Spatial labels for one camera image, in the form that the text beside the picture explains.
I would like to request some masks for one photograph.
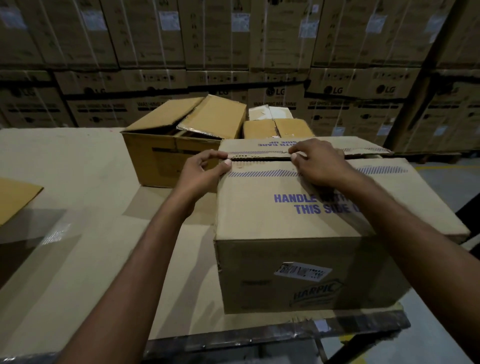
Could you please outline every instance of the gray concrete floor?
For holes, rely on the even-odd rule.
[[[453,211],[480,193],[480,158],[462,159],[455,165],[413,165]],[[414,290],[410,290],[400,301],[411,322],[411,328],[404,330],[395,340],[381,342],[354,363],[472,363]],[[342,346],[338,338],[322,340],[322,343],[328,357]],[[321,363],[316,353],[314,342],[307,340],[268,344],[264,346],[263,352],[258,352],[257,348],[238,348],[208,354],[189,354],[172,361],[195,364]]]

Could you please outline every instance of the wall of boxes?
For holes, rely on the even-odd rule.
[[[471,150],[479,15],[474,0],[0,0],[0,127],[127,126],[210,93],[288,107],[318,136]]]

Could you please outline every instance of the person's left hand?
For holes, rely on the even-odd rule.
[[[204,170],[209,159],[225,159],[210,170]],[[195,203],[207,192],[213,190],[220,177],[232,169],[232,161],[227,152],[204,150],[186,160],[180,174],[179,181],[172,191],[172,195],[184,201],[192,213]]]

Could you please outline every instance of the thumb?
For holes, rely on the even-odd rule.
[[[293,165],[295,167],[297,167],[297,169],[299,171],[301,171],[306,163],[306,158],[302,155],[302,154],[299,154],[299,153],[292,153],[292,155],[290,156],[290,159],[293,163]]]
[[[218,165],[216,165],[211,170],[208,170],[207,172],[216,177],[220,177],[221,175],[227,173],[231,169],[232,169],[232,160],[225,159],[223,162],[219,163]]]

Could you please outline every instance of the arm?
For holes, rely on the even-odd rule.
[[[152,218],[129,259],[63,349],[58,363],[139,363],[162,292],[175,241],[195,202],[231,169],[227,159],[204,171],[206,150],[185,162],[177,186]]]
[[[338,189],[360,208],[425,304],[466,354],[479,358],[480,262],[352,168],[330,143],[310,139],[289,152],[307,180]]]

